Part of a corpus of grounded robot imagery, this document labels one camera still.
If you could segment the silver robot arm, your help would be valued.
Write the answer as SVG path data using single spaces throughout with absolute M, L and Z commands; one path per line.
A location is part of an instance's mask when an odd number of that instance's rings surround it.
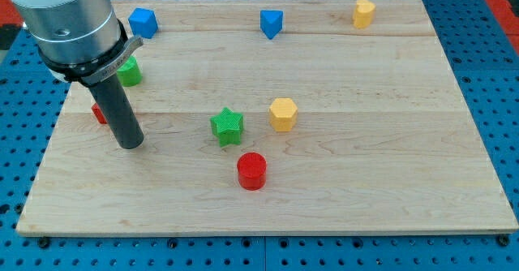
M 52 62 L 90 62 L 112 49 L 121 37 L 110 0 L 11 1 Z

